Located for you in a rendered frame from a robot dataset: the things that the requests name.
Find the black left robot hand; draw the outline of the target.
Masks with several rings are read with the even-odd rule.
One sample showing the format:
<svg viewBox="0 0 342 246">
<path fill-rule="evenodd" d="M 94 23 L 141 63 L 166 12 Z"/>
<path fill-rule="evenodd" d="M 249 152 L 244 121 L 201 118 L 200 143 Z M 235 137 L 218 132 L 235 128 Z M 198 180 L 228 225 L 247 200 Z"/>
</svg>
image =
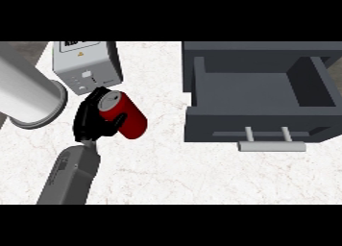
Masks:
<svg viewBox="0 0 342 246">
<path fill-rule="evenodd" d="M 110 89 L 97 87 L 76 110 L 73 119 L 73 136 L 78 142 L 83 140 L 97 141 L 101 136 L 113 136 L 122 127 L 128 114 L 119 113 L 111 120 L 106 120 L 98 114 L 97 104 Z"/>
</svg>

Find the red can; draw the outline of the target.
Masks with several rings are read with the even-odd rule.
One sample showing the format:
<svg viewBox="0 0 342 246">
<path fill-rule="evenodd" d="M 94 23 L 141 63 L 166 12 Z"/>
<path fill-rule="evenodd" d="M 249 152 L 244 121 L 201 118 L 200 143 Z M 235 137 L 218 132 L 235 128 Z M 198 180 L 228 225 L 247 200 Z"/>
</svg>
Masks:
<svg viewBox="0 0 342 246">
<path fill-rule="evenodd" d="M 135 106 L 128 94 L 119 90 L 109 91 L 97 104 L 98 115 L 113 121 L 120 113 L 126 115 L 119 132 L 126 139 L 137 139 L 147 129 L 147 119 Z"/>
</svg>

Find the dark grey drawer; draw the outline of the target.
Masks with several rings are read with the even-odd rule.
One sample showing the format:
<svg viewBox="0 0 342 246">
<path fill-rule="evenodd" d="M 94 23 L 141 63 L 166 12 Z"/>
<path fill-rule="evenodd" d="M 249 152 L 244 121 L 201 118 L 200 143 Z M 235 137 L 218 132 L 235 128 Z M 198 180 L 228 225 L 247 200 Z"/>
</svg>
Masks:
<svg viewBox="0 0 342 246">
<path fill-rule="evenodd" d="M 184 140 L 238 142 L 246 130 L 260 141 L 322 142 L 342 135 L 342 96 L 322 60 L 300 58 L 281 73 L 207 73 L 194 59 L 194 92 Z"/>
</svg>

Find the grey appliance box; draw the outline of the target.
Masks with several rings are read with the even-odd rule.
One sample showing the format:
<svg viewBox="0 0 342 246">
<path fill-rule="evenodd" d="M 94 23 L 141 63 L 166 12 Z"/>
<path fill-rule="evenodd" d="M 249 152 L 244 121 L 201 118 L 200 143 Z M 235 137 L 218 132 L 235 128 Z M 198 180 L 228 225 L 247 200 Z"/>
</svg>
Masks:
<svg viewBox="0 0 342 246">
<path fill-rule="evenodd" d="M 53 71 L 76 95 L 123 82 L 114 41 L 55 41 Z"/>
</svg>

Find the white cylinder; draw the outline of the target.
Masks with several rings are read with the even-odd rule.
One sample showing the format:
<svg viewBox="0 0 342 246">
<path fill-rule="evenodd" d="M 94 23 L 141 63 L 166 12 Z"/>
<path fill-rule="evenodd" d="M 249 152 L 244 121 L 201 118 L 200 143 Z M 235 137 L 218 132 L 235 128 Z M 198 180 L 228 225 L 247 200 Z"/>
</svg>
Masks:
<svg viewBox="0 0 342 246">
<path fill-rule="evenodd" d="M 0 41 L 0 112 L 13 124 L 38 129 L 58 117 L 67 102 L 67 91 L 27 62 L 11 45 Z"/>
</svg>

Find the dark grey cabinet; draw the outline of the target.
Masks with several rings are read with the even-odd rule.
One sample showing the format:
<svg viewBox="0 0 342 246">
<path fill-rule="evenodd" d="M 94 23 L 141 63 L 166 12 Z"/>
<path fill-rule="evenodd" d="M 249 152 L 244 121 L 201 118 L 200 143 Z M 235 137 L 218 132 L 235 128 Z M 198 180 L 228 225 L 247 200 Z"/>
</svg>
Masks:
<svg viewBox="0 0 342 246">
<path fill-rule="evenodd" d="M 325 68 L 342 58 L 342 41 L 182 41 L 182 91 L 191 91 L 195 58 L 207 73 L 285 73 L 299 58 L 322 59 Z"/>
</svg>

